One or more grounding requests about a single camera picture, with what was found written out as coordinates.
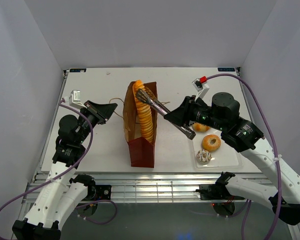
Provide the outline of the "long ridged orange bread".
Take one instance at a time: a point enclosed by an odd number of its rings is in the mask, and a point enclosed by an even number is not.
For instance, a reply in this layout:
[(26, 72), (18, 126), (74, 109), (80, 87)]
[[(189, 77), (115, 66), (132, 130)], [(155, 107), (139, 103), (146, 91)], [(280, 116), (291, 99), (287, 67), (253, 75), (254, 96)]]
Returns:
[(132, 86), (136, 111), (137, 111), (139, 124), (140, 124), (140, 133), (141, 136), (145, 138), (150, 144), (153, 144), (154, 125), (153, 125), (151, 107), (137, 99), (137, 91), (139, 89), (142, 89), (144, 91), (146, 90), (141, 80), (137, 80)]

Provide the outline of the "metal serving tongs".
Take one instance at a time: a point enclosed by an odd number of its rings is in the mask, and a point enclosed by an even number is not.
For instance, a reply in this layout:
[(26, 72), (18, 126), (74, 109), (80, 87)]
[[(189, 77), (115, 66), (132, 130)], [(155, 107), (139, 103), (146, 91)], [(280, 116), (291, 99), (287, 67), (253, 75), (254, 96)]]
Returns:
[[(136, 98), (144, 103), (149, 105), (152, 109), (154, 109), (161, 116), (165, 116), (171, 111), (161, 103), (157, 97), (152, 93), (152, 91), (145, 87), (145, 90), (138, 89), (135, 94)], [(189, 140), (193, 140), (196, 136), (196, 133), (188, 127), (177, 126), (174, 123), (172, 124), (175, 128), (181, 131)]]

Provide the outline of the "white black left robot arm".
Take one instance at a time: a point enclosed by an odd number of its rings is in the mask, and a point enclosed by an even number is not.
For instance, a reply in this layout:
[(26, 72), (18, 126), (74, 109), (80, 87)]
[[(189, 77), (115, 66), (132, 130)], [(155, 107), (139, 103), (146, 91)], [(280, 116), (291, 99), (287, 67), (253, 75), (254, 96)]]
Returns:
[(47, 179), (29, 212), (16, 220), (12, 231), (18, 240), (58, 240), (71, 213), (80, 208), (110, 203), (100, 195), (100, 187), (87, 174), (76, 174), (89, 148), (83, 146), (93, 128), (104, 125), (117, 108), (116, 103), (97, 104), (86, 101), (75, 113), (59, 120), (55, 153)]

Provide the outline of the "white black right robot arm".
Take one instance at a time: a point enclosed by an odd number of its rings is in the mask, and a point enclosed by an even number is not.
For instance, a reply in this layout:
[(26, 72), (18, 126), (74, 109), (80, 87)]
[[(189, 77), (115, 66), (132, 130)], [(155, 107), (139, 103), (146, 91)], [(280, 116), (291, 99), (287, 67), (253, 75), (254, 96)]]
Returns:
[(186, 96), (181, 105), (164, 116), (180, 127), (192, 123), (209, 126), (221, 132), (221, 139), (243, 157), (250, 160), (271, 182), (265, 186), (244, 180), (233, 173), (223, 173), (216, 181), (216, 194), (230, 195), (257, 202), (289, 225), (300, 223), (300, 175), (281, 157), (275, 156), (264, 134), (251, 121), (239, 116), (240, 103), (226, 92), (213, 95), (211, 106), (202, 99)]

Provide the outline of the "orange bagel bread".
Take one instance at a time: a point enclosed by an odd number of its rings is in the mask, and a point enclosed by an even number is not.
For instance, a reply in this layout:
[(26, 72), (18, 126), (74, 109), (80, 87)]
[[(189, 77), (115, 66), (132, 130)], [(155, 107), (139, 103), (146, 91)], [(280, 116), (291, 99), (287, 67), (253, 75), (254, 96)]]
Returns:
[(204, 125), (204, 124), (200, 124), (200, 123), (194, 123), (192, 125), (192, 128), (195, 132), (200, 132), (200, 133), (205, 133), (210, 129), (209, 126)]

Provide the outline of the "glazed orange donut bread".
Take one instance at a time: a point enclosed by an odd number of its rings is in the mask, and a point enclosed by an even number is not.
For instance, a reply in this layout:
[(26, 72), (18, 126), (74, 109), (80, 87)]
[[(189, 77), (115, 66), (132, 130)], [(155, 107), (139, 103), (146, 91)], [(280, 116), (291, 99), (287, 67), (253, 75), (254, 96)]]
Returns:
[(202, 140), (204, 150), (214, 152), (221, 147), (221, 139), (215, 134), (206, 135)]

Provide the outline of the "red brown paper bag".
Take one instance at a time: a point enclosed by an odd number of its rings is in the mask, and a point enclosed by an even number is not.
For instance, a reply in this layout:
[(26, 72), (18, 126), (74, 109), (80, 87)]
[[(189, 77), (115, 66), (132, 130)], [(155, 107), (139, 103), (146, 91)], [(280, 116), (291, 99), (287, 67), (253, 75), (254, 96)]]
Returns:
[[(151, 109), (152, 122), (154, 129), (153, 144), (150, 144), (141, 135), (141, 126), (135, 104), (133, 94), (133, 81), (127, 87), (123, 103), (123, 112), (121, 118), (123, 119), (124, 137), (128, 145), (130, 165), (139, 168), (153, 168), (155, 166), (155, 142), (157, 136), (157, 118), (158, 114), (155, 110)], [(157, 83), (149, 82), (143, 83), (144, 87), (149, 88), (152, 93), (157, 97)]]

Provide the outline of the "white chocolate drizzled donut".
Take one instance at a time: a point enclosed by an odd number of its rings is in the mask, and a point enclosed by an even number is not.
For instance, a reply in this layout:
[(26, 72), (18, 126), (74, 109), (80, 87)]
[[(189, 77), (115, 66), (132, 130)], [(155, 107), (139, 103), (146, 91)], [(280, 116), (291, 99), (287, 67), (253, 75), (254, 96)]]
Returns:
[(196, 154), (196, 161), (200, 165), (207, 165), (212, 159), (212, 155), (209, 151), (201, 149)]

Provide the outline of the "clear plastic tray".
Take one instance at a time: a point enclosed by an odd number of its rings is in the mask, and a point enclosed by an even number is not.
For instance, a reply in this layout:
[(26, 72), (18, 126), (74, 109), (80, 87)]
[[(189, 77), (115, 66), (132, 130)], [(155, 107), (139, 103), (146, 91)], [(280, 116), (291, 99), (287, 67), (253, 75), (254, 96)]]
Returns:
[[(239, 153), (237, 153), (233, 148), (228, 146), (224, 140), (221, 139), (221, 131), (210, 128), (207, 132), (197, 132), (193, 140), (189, 141), (189, 147), (191, 152), (192, 162), (194, 168), (199, 171), (206, 170), (234, 170), (239, 169), (243, 166), (243, 160)], [(221, 140), (221, 146), (216, 151), (211, 151), (212, 159), (206, 165), (200, 165), (197, 163), (196, 154), (199, 150), (203, 149), (202, 141), (207, 135), (217, 135)]]

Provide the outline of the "aluminium frame rail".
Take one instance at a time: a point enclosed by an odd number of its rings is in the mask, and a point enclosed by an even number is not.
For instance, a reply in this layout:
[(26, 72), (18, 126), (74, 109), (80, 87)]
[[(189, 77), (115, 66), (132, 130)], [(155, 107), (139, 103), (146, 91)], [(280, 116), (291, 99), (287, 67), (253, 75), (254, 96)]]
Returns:
[(212, 185), (220, 173), (97, 173), (88, 172), (97, 185), (111, 185), (117, 204), (199, 203), (199, 185)]

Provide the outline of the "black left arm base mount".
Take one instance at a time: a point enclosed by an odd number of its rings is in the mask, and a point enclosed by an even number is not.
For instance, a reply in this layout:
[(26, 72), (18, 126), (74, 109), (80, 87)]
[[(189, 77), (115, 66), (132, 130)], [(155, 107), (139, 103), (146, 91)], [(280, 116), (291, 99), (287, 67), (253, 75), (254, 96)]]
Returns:
[(110, 200), (112, 194), (111, 185), (95, 185), (91, 189), (91, 200)]

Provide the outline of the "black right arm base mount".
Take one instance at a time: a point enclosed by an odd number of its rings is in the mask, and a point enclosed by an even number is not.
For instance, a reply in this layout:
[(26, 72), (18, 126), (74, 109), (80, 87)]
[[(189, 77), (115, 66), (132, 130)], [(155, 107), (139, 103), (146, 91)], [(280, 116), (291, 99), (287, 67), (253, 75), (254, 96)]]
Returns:
[(220, 177), (216, 180), (214, 184), (205, 186), (200, 184), (198, 189), (195, 190), (196, 193), (200, 194), (200, 199), (210, 199), (210, 200), (243, 200), (243, 197), (237, 195), (231, 195), (227, 190), (226, 185), (229, 180), (236, 175), (232, 172), (222, 172)]

